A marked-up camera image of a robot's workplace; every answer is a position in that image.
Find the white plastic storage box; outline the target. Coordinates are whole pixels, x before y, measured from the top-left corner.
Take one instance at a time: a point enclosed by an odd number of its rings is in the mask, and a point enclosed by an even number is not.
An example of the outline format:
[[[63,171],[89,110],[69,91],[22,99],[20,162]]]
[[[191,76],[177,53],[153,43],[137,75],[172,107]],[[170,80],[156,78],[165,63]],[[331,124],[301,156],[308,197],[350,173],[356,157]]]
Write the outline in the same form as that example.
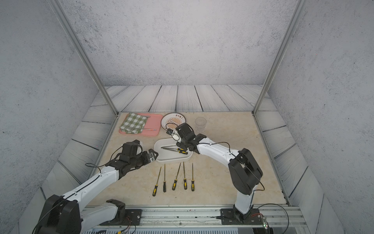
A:
[[[188,154],[179,154],[173,151],[167,151],[161,149],[162,146],[176,145],[177,141],[172,138],[160,139],[154,145],[154,150],[159,154],[156,159],[159,163],[170,164],[170,163],[180,163],[190,160],[193,152],[187,150]]]

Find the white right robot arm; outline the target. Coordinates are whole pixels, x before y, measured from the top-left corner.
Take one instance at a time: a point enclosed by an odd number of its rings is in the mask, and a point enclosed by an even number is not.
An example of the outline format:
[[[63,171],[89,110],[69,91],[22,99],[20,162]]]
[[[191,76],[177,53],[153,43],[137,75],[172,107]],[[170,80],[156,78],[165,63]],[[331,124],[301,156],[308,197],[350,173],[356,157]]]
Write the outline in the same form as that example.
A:
[[[195,134],[193,129],[183,123],[167,134],[176,141],[176,145],[190,152],[208,156],[226,166],[229,170],[233,186],[237,190],[237,198],[233,205],[234,217],[243,223],[249,218],[253,208],[253,197],[258,191],[263,172],[252,153],[243,148],[232,150],[229,143],[214,142],[206,135]]]

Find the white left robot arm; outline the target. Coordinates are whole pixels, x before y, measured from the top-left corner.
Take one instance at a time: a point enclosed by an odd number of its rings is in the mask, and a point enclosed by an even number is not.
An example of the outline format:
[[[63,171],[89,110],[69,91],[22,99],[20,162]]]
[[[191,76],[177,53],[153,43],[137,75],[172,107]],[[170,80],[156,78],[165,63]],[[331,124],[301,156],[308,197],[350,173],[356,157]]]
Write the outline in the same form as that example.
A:
[[[106,201],[90,211],[86,206],[103,190],[140,169],[158,157],[153,149],[144,151],[139,140],[126,142],[117,156],[99,167],[99,172],[77,188],[62,196],[50,196],[42,209],[34,234],[82,234],[100,225],[131,225],[126,205],[115,199]]]

